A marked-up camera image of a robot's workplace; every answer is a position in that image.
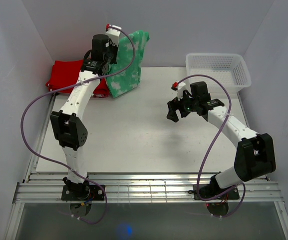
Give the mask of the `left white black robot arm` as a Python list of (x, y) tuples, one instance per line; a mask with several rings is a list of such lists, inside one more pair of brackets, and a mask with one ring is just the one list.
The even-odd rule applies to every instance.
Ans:
[(106, 75), (110, 64), (116, 64), (120, 33), (109, 31), (97, 34), (92, 39), (92, 49), (83, 58), (77, 86), (73, 88), (68, 100), (59, 111), (53, 111), (50, 121), (54, 137), (65, 154), (66, 164), (70, 167), (63, 179), (68, 191), (79, 200), (90, 194), (87, 171), (84, 167), (83, 145), (88, 131), (82, 116), (94, 90), (100, 84), (99, 76)]

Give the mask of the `green tie-dye trousers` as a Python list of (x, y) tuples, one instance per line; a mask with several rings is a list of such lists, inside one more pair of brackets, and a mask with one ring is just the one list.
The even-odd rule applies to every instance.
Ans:
[(117, 98), (140, 84), (141, 65), (144, 51), (149, 41), (149, 33), (138, 30), (119, 40), (117, 64), (110, 67), (110, 73), (125, 71), (106, 79), (106, 84), (113, 98)]

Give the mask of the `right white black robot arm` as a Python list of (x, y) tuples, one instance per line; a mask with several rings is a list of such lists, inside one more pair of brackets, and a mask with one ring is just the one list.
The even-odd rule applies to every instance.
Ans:
[(167, 103), (167, 119), (178, 122), (190, 113), (196, 113), (218, 128), (236, 148), (234, 164), (229, 169), (211, 177), (210, 182), (197, 189), (203, 200), (222, 198), (233, 186), (248, 182), (276, 170), (276, 159), (272, 137), (259, 134), (248, 128), (236, 117), (230, 115), (228, 108), (219, 99), (212, 99), (204, 81), (190, 85), (175, 82), (172, 90), (177, 96)]

